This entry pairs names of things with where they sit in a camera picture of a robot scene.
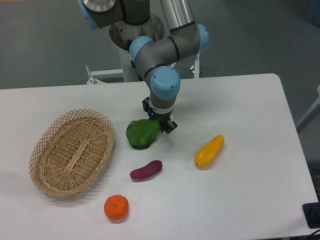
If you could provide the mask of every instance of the white table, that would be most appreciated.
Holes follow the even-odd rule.
[[[280,79],[274,74],[182,80],[178,128],[146,150],[129,146],[131,120],[146,118],[143,82],[0,90],[0,238],[3,240],[251,240],[306,235],[302,204],[316,202],[312,180]],[[114,124],[110,165],[87,194],[58,200],[29,176],[32,151],[47,128],[74,109]],[[198,149],[223,134],[206,170]],[[150,181],[131,170],[162,160]],[[107,197],[129,200],[128,218],[111,223]]]

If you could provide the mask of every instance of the basket rim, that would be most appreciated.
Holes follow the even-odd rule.
[[[96,120],[101,124],[101,126],[103,126],[101,132],[104,132],[106,136],[106,146],[103,157],[99,160],[94,170],[92,170],[92,172],[89,173],[87,179],[76,188],[64,190],[51,186],[47,182],[47,178],[44,175],[44,170],[48,165],[48,159],[50,157],[48,153],[52,152],[55,144],[59,142],[59,139],[62,139],[64,135],[68,133],[70,129],[72,129],[70,128],[69,130],[64,131],[63,128],[66,126],[68,127],[77,125],[79,123],[79,120],[81,123],[85,121],[90,121],[92,119]],[[29,173],[32,178],[32,181],[35,183],[36,186],[40,188],[40,190],[49,195],[66,197],[80,194],[81,192],[87,190],[94,183],[94,181],[101,174],[102,170],[109,163],[109,158],[113,149],[114,141],[115,132],[113,125],[111,121],[108,119],[108,117],[103,116],[100,112],[89,109],[78,109],[67,112],[65,115],[62,115],[53,122],[53,124],[42,135],[41,139],[32,151],[32,155],[29,161]]]

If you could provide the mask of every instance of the plastic food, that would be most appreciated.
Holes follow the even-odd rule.
[[[129,212],[129,202],[121,195],[113,195],[104,203],[104,213],[111,220],[121,220]]]
[[[198,167],[205,167],[211,163],[219,154],[221,148],[225,143],[225,137],[223,135],[215,136],[210,142],[208,142],[203,148],[198,151],[194,157],[194,162]]]
[[[159,173],[162,170],[162,162],[154,160],[147,165],[130,172],[130,177],[134,180],[143,180]]]
[[[137,150],[147,149],[157,138],[161,127],[157,120],[140,119],[132,121],[125,131],[131,147]]]

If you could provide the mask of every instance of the orange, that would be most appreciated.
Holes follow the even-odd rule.
[[[129,202],[124,196],[110,196],[104,203],[104,213],[111,220],[123,219],[128,212]]]

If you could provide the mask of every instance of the gray floor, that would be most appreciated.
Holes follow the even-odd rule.
[[[189,1],[211,37],[200,58],[202,77],[277,74],[296,122],[320,85],[320,27],[309,21],[302,1]],[[151,0],[151,11],[165,19],[160,1]],[[182,78],[191,77],[193,62],[177,64]],[[82,85],[86,65],[92,71],[121,67],[108,28],[90,30],[76,0],[0,3],[0,89]],[[311,174],[320,174],[320,115],[299,137]]]

